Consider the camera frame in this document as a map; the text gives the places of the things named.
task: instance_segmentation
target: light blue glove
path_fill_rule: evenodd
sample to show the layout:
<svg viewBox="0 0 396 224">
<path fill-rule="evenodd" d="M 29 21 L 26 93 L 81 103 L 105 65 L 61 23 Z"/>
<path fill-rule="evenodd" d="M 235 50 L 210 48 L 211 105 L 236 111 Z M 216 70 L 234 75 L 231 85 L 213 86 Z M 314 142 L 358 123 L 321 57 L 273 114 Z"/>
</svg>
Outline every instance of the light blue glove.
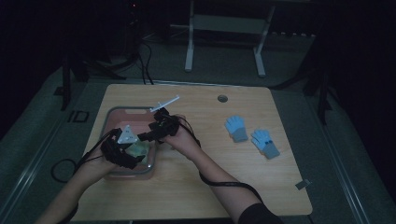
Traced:
<svg viewBox="0 0 396 224">
<path fill-rule="evenodd" d="M 232 116 L 227 118 L 225 127 L 230 133 L 235 143 L 244 142 L 248 140 L 247 130 L 245 128 L 244 120 L 239 116 Z"/>
<path fill-rule="evenodd" d="M 251 136 L 253 137 L 251 142 L 268 160 L 280 155 L 268 131 L 255 130 Z"/>
</svg>

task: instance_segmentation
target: wooden tabletop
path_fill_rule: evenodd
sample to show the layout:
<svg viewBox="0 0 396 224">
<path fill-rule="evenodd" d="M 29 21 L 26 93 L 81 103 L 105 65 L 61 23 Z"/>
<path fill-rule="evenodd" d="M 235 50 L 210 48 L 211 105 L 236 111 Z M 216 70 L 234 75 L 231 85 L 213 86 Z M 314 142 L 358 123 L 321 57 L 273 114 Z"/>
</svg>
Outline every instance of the wooden tabletop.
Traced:
<svg viewBox="0 0 396 224">
<path fill-rule="evenodd" d="M 220 86 L 108 86 L 85 151 L 99 140 L 107 112 L 116 106 L 150 106 L 180 99 L 166 107 L 186 116 L 203 150 L 239 181 L 249 183 L 278 216 L 308 215 L 311 202 L 302 181 L 271 92 L 266 88 Z M 228 101 L 218 101 L 226 95 Z M 266 129 L 280 151 L 267 160 L 250 142 L 234 143 L 225 129 L 233 115 L 244 118 L 247 134 Z M 79 201 L 78 220 L 139 220 L 227 217 L 227 213 L 198 176 L 198 171 L 168 145 L 157 151 L 149 180 L 106 180 L 91 186 Z"/>
</svg>

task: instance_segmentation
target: green object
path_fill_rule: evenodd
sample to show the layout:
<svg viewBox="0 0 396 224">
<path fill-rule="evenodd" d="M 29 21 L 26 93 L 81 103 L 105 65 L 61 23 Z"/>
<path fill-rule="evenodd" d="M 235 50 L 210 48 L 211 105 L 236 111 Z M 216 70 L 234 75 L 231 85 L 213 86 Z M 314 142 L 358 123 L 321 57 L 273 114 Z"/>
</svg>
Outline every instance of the green object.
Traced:
<svg viewBox="0 0 396 224">
<path fill-rule="evenodd" d="M 125 149 L 125 152 L 133 157 L 138 157 L 143 155 L 145 156 L 145 159 L 143 159 L 140 163 L 147 163 L 148 154 L 149 154 L 149 143 L 141 142 L 140 140 L 137 140 L 135 144 L 132 144 L 130 147 L 127 147 Z"/>
</svg>

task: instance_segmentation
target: gray carpet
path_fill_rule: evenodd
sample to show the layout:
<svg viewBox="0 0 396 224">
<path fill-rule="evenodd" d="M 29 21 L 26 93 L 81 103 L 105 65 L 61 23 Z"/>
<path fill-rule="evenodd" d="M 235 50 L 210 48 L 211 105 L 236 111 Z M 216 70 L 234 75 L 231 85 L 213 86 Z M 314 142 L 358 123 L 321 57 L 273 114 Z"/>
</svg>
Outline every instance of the gray carpet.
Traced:
<svg viewBox="0 0 396 224">
<path fill-rule="evenodd" d="M 242 86 L 270 86 L 292 77 L 298 69 L 312 39 L 305 37 L 285 38 L 270 36 L 266 42 L 264 58 L 268 77 L 259 78 L 251 48 L 238 46 L 208 46 L 199 42 L 195 46 L 194 65 L 191 73 L 184 72 L 187 47 L 180 41 L 171 43 L 147 42 L 152 48 L 149 71 L 155 83 L 158 80 L 198 82 Z M 142 47 L 142 56 L 148 58 L 148 49 Z M 142 83 L 139 64 L 120 75 L 128 77 L 123 83 Z M 107 77 L 92 75 L 87 84 L 73 82 L 73 98 L 68 110 L 61 112 L 62 99 L 52 93 L 61 83 L 60 73 L 49 77 L 41 91 L 26 109 L 12 130 L 1 142 L 0 202 L 6 201 L 18 181 L 24 167 L 48 142 L 46 156 L 30 188 L 16 202 L 8 223 L 31 223 L 44 210 L 63 184 L 50 177 L 50 167 L 64 158 L 75 161 L 80 158 L 91 132 L 106 86 L 115 83 Z M 313 205 L 310 218 L 314 223 L 359 223 L 352 213 L 343 186 L 334 171 L 328 140 L 312 108 L 318 97 L 305 97 L 302 86 L 305 80 L 283 91 L 272 91 L 286 134 L 303 178 L 312 184 L 307 187 Z M 371 223 L 396 223 L 396 209 L 377 176 L 370 159 L 346 113 L 329 98 L 332 106 L 327 111 L 330 133 L 343 164 L 361 198 Z M 67 122 L 71 111 L 87 111 L 90 116 L 85 123 Z M 61 122 L 61 128 L 51 129 Z M 47 139 L 56 132 L 53 139 Z M 68 178 L 70 166 L 57 172 Z M 309 217 L 282 217 L 285 223 L 311 223 Z M 205 223 L 227 223 L 229 220 L 207 220 Z M 172 220 L 166 223 L 204 223 L 202 220 Z"/>
</svg>

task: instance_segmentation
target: clear plastic container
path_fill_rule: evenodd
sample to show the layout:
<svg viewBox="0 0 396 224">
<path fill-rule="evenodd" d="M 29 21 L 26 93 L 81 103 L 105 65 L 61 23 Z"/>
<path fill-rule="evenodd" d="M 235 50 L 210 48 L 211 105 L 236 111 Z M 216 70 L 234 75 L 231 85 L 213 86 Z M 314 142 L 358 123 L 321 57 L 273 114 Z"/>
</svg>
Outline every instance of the clear plastic container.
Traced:
<svg viewBox="0 0 396 224">
<path fill-rule="evenodd" d="M 101 135 L 112 129 L 121 128 L 123 130 L 126 125 L 130 125 L 131 130 L 135 135 L 147 133 L 150 131 L 149 124 L 155 121 L 153 115 L 154 113 L 150 112 L 148 107 L 114 107 L 107 113 Z M 148 144 L 147 157 L 143 159 L 142 162 L 139 162 L 133 170 L 124 167 L 117 167 L 105 178 L 150 179 L 154 173 L 157 143 L 155 141 L 142 143 Z"/>
</svg>

